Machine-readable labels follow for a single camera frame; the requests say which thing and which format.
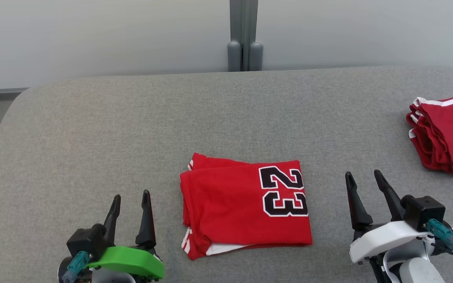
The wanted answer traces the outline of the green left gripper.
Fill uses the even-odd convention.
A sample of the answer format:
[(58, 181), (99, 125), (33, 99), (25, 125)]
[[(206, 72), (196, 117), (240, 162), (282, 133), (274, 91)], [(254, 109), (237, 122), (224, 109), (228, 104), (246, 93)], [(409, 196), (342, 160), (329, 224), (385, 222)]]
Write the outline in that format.
[[(165, 266), (158, 256), (145, 250), (115, 246), (116, 222), (120, 215), (121, 196), (115, 195), (103, 226), (106, 229), (104, 239), (109, 246), (101, 258), (89, 262), (87, 268), (92, 271), (92, 281), (160, 281), (165, 276)], [(143, 209), (140, 231), (135, 244), (138, 248), (154, 248), (156, 232), (153, 220), (151, 195), (143, 191)]]

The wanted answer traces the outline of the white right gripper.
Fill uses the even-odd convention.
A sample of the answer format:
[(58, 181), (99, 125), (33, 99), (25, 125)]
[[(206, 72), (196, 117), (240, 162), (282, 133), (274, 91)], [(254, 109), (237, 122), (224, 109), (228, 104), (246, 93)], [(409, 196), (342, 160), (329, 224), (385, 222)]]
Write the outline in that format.
[[(404, 220), (405, 208), (401, 199), (385, 179), (380, 170), (374, 170), (377, 186), (385, 197), (391, 214), (391, 221), (379, 228), (365, 233), (350, 244), (350, 258), (353, 263), (363, 261), (381, 253), (386, 254), (387, 261), (404, 261), (414, 257), (429, 260), (433, 254), (433, 238), (428, 232), (419, 232), (410, 227)], [(357, 193), (357, 184), (351, 172), (346, 172), (345, 183), (348, 195), (351, 226), (354, 230), (363, 230), (373, 224), (372, 217), (366, 212), (363, 202)]]

